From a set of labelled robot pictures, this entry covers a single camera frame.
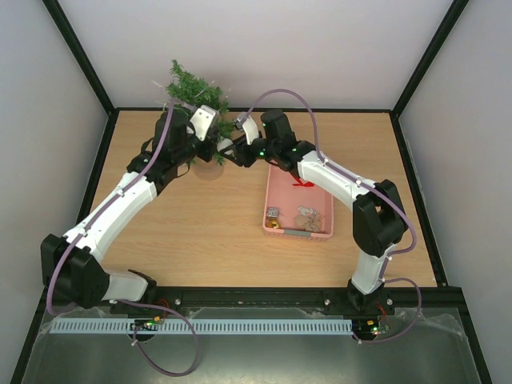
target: cable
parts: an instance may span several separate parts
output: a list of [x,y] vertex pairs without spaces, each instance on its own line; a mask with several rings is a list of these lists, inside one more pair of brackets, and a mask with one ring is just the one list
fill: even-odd
[[380,302],[377,302],[377,308],[382,312],[381,320],[384,319],[387,322],[387,325],[389,326],[389,328],[391,329],[391,322],[387,317],[387,312],[386,312],[386,310],[384,310],[384,308],[382,307]]
[[177,98],[174,99],[174,104],[179,104],[180,106],[184,106],[193,114],[195,114],[196,110],[199,109],[196,106],[193,106],[192,104],[189,104],[188,102],[182,102],[181,100],[178,100]]
[[150,364],[150,366],[152,366],[157,372],[164,374],[165,376],[171,376],[172,378],[180,378],[181,376],[187,376],[188,374],[190,374],[197,368],[197,366],[199,364],[199,358],[201,357],[201,346],[199,344],[199,336],[196,333],[194,326],[189,322],[189,320],[185,316],[183,316],[182,314],[180,314],[179,312],[177,312],[175,310],[172,310],[171,308],[165,308],[164,306],[154,306],[151,304],[139,304],[138,302],[130,302],[128,300],[118,300],[118,302],[122,302],[123,304],[127,304],[129,306],[136,306],[138,308],[151,308],[154,310],[164,310],[165,312],[169,312],[170,314],[173,314],[174,316],[183,320],[184,323],[187,324],[187,326],[189,327],[190,332],[192,332],[192,335],[194,336],[194,343],[195,343],[194,361],[192,362],[192,364],[190,365],[190,367],[187,370],[185,370],[183,372],[175,373],[175,372],[170,372],[168,370],[164,370],[160,366],[157,366],[153,360],[151,360],[151,358],[147,355],[147,353],[142,348],[140,342],[138,342],[138,340],[137,340],[137,332],[140,331],[142,326],[138,326],[137,328],[135,328],[134,334],[132,336],[132,340],[134,341],[132,343],[132,345],[136,346],[138,348],[138,350],[141,351],[142,355],[144,356],[144,358],[146,358],[146,360]]
[[420,316],[420,314],[422,314],[422,292],[420,291],[418,284],[413,282],[410,278],[392,278],[391,280],[387,281],[388,284],[390,282],[409,282],[410,284],[412,284],[414,286],[414,288],[416,288],[416,292],[418,293],[418,308],[416,309],[416,315],[414,316],[413,321],[410,322],[402,332],[399,332],[398,334],[395,334],[391,337],[383,338],[380,340],[361,340],[360,338],[358,338],[358,336],[356,334],[353,334],[353,337],[358,342],[358,344],[371,345],[371,344],[380,344],[383,342],[391,342],[393,340],[396,340],[397,338],[400,338],[407,332],[409,332],[410,329],[414,326],[414,324],[416,324],[418,322],[419,316]]
[[154,138],[150,138],[148,140],[146,140],[142,145],[141,145],[141,153],[145,152],[148,145],[154,140]]
[[[155,304],[158,304],[160,306],[164,306],[165,308],[170,308],[170,304],[167,300],[165,300],[164,298],[160,298],[159,300],[157,300],[155,302]],[[163,311],[163,314],[162,314],[164,320],[167,318],[167,312],[166,311]]]
[[357,185],[362,186],[363,188],[365,188],[369,192],[371,192],[371,193],[375,194],[376,196],[378,196],[387,205],[389,205],[400,216],[400,218],[402,218],[402,220],[405,222],[405,224],[407,224],[407,226],[409,227],[410,233],[412,235],[412,243],[410,244],[410,246],[408,246],[407,248],[404,248],[403,250],[392,250],[391,252],[388,253],[388,257],[384,260],[384,263],[382,264],[382,268],[381,268],[381,271],[380,271],[379,276],[378,276],[381,280],[383,280],[384,272],[386,271],[388,261],[390,260],[389,257],[392,256],[393,254],[404,254],[404,253],[407,253],[407,252],[411,252],[416,247],[416,244],[418,243],[418,235],[416,234],[416,229],[414,228],[413,223],[406,216],[405,212],[403,212],[395,203],[393,203],[391,200],[389,200],[387,196],[385,196],[384,194],[382,194],[381,192],[379,192],[378,190],[376,190],[372,186],[369,186],[368,184],[365,184],[360,179],[358,179],[355,176],[353,176],[350,171],[348,171],[347,169],[343,168],[342,166],[340,166],[336,162],[333,162],[328,157],[324,156],[323,152],[320,151],[320,142],[318,140],[317,120],[316,120],[316,118],[314,116],[313,110],[311,109],[310,105],[307,103],[307,101],[300,94],[297,94],[297,93],[293,92],[292,90],[287,90],[287,89],[284,89],[284,88],[277,88],[276,90],[269,90],[269,91],[265,92],[264,94],[262,94],[259,98],[257,98],[254,101],[254,103],[251,106],[251,108],[249,108],[249,110],[247,111],[246,115],[242,118],[242,120],[238,124],[240,126],[242,126],[242,124],[249,118],[250,113],[254,110],[254,108],[256,108],[256,106],[258,106],[258,104],[261,102],[261,100],[263,100],[269,94],[276,94],[276,93],[291,94],[292,96],[295,96],[298,100],[300,100],[300,102],[307,109],[308,113],[311,116],[311,121],[313,123],[314,145],[315,145],[315,149],[316,149],[316,152],[317,152],[317,156],[324,163],[324,165],[329,167],[329,168],[331,168],[334,172],[340,174],[344,178],[348,178],[352,182],[355,182]]
[[190,172],[190,162],[188,162],[186,164],[186,166],[187,166],[186,171],[184,173],[180,174],[179,176],[176,176],[176,178],[182,178],[183,176],[185,176],[186,174],[188,174]]
[[[144,175],[150,170],[150,168],[153,166],[154,162],[156,162],[158,155],[160,154],[160,151],[163,147],[163,142],[165,141],[165,138],[167,136],[167,131],[169,130],[170,126],[170,119],[173,115],[174,110],[174,104],[177,103],[178,100],[176,98],[172,98],[170,100],[170,106],[169,106],[169,112],[167,113],[167,119],[166,123],[162,130],[162,136],[160,137],[160,140],[158,142],[157,148],[154,150],[153,156],[151,156],[151,159],[148,161],[144,169],[141,173],[139,173],[131,182],[129,182],[124,188],[122,188],[122,192],[126,193],[132,186],[137,184],[137,182],[144,177]],[[115,194],[112,196],[112,198],[106,202],[99,210],[94,214],[94,216],[89,220],[89,222],[84,226],[84,230],[88,231],[92,227],[92,225],[96,222],[96,220],[99,219],[99,217],[109,209],[109,207],[114,204],[114,202],[120,198],[120,194]],[[78,234],[76,238],[68,245],[64,253],[62,254],[60,260],[58,261],[57,265],[55,266],[54,273],[51,276],[50,284],[48,285],[48,293],[46,294],[46,310],[49,314],[52,316],[57,316],[59,313],[54,310],[54,307],[52,305],[53,296],[54,296],[54,290],[55,290],[55,284],[57,283],[58,275],[61,272],[62,266],[66,262],[67,258],[69,257],[72,249],[78,244],[78,242],[83,238],[83,234]]]

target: white cable tray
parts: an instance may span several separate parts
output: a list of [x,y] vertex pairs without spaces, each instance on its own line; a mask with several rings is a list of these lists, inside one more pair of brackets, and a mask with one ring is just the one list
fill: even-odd
[[[133,331],[132,318],[57,318],[51,334],[127,334]],[[312,334],[352,335],[352,321],[318,320],[248,320],[248,319],[189,319],[197,334]],[[149,326],[140,334],[190,334],[179,319],[167,319],[159,326]]]

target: plant pot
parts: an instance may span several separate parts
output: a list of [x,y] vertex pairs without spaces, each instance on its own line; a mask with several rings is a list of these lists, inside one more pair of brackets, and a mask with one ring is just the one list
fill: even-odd
[[208,182],[217,180],[224,172],[224,166],[218,164],[215,159],[211,162],[204,162],[200,158],[195,158],[190,168],[192,168],[192,171],[198,178]]

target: red object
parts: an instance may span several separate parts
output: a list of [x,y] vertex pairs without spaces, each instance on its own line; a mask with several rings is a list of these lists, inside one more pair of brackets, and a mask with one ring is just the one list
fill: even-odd
[[305,186],[305,187],[311,187],[311,186],[314,186],[314,184],[312,182],[306,182],[303,183],[302,180],[300,178],[296,178],[295,176],[291,175],[292,178],[295,179],[295,181],[297,182],[297,184],[292,184],[292,186]]
[[387,313],[386,311],[384,310],[384,308],[382,307],[381,303],[380,302],[377,302],[377,308],[380,309],[380,311],[382,312],[382,317],[384,318],[384,320],[386,320],[388,326],[390,326],[390,329],[391,329],[391,322],[390,320],[388,319],[387,317]]
[[[170,308],[169,302],[164,298],[160,298],[159,300],[157,300],[156,304],[159,306],[164,306],[165,308]],[[163,311],[163,318],[167,318],[167,311],[165,310]]]

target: black frame edge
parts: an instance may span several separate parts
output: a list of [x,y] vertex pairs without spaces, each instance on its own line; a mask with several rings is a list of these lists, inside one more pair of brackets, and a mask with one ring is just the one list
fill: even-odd
[[410,192],[413,196],[414,206],[418,214],[418,220],[422,228],[423,237],[425,239],[426,250],[428,251],[430,264],[434,271],[434,276],[438,286],[447,286],[445,270],[442,266],[441,256],[439,255],[438,245],[435,242],[434,232],[426,212],[425,202],[423,201],[422,192],[419,188],[418,180],[412,160],[410,158],[409,149],[407,148],[406,139],[404,138],[400,121],[396,114],[390,114],[391,125],[393,127],[394,136],[397,140],[398,150],[402,157],[403,167],[406,171],[407,180],[409,181]]
[[103,109],[107,114],[112,114],[114,112],[114,104],[110,101],[109,95],[106,94],[102,82],[99,80],[93,65],[90,63],[82,44],[78,40],[78,37],[74,32],[70,21],[67,19],[66,14],[64,14],[64,10],[58,0],[42,0],[42,2],[46,6],[46,9],[54,20],[58,30],[61,32],[62,37],[73,53],[77,63],[80,65],[83,74],[89,81],[89,84],[96,94],[99,102],[102,104]]
[[14,368],[10,384],[20,384],[23,380],[23,376],[25,376],[26,367],[29,363],[30,355],[32,354],[32,348],[34,347],[35,340],[38,337],[39,327],[41,325],[42,317],[45,313],[44,306],[42,306],[42,302],[44,302],[44,294],[45,293],[43,292],[41,298],[39,299],[38,308],[36,309],[34,317],[32,318],[32,323],[30,324],[25,342],[23,343],[22,351],[19,354],[18,363]]
[[105,163],[106,155],[109,152],[110,141],[114,134],[115,124],[118,121],[119,111],[116,109],[109,116],[106,121],[105,130],[103,131],[102,140],[100,141],[98,153],[94,160],[93,169],[90,172],[89,181],[87,183],[86,192],[84,193],[82,205],[78,212],[77,224],[87,217],[93,205],[96,189],[98,188],[99,179],[102,176],[103,164]]
[[473,355],[474,364],[477,367],[478,376],[480,376],[480,381],[482,384],[492,384],[489,368],[487,368],[486,360],[483,357],[482,348],[480,347],[477,333],[474,330],[470,313],[467,311],[464,314],[459,314],[462,320],[462,327],[464,328],[464,332],[466,333],[466,336],[470,342],[471,353]]
[[[230,108],[230,112],[246,112],[248,106],[234,106]],[[267,112],[274,108],[254,108],[253,112]],[[307,112],[306,108],[279,108],[284,112]],[[340,113],[345,114],[388,114],[391,110],[380,109],[344,109],[344,108],[311,108],[313,112],[318,113]],[[122,106],[117,110],[134,110],[134,111],[162,111],[160,106]]]
[[430,40],[425,53],[420,59],[416,69],[411,75],[409,81],[406,84],[406,87],[404,88],[400,98],[398,98],[398,101],[393,108],[393,113],[397,116],[402,114],[407,106],[407,103],[413,97],[413,94],[418,88],[419,83],[423,80],[423,77],[430,68],[430,65],[434,61],[436,55],[440,51],[451,30],[454,28],[455,23],[464,11],[464,8],[466,8],[468,2],[469,0],[454,0],[451,3],[450,8],[446,12],[445,17],[441,21],[441,24],[439,24],[438,29],[435,31],[435,34],[432,37],[432,40]]

